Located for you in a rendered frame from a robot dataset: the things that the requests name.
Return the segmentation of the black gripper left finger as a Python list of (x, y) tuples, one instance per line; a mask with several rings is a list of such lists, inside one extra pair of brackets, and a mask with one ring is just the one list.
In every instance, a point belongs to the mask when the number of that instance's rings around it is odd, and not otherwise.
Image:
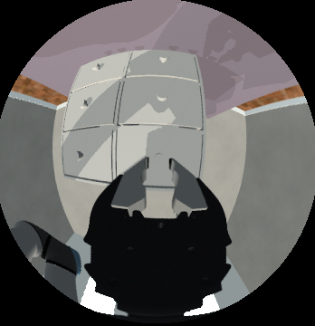
[(91, 246), (97, 231), (109, 221), (132, 216), (134, 210), (146, 209), (146, 170), (148, 157), (143, 158), (122, 175), (118, 175), (99, 195), (91, 210), (90, 223), (83, 241)]

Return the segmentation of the white drawer with knob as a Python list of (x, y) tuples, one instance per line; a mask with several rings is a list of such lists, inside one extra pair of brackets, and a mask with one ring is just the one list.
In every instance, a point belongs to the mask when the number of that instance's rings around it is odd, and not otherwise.
[(174, 187), (169, 159), (199, 177), (202, 134), (164, 129), (118, 129), (117, 176), (148, 157), (145, 186)]

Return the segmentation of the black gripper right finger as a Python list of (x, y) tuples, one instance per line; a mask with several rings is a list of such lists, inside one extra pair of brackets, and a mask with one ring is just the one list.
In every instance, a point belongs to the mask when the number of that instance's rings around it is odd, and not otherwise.
[(175, 184), (172, 209), (179, 215), (186, 211), (188, 217), (198, 218), (215, 226), (222, 234), (225, 246), (232, 243), (227, 231), (224, 210), (213, 192), (199, 178), (184, 168), (175, 159), (169, 159), (169, 169), (173, 172)]

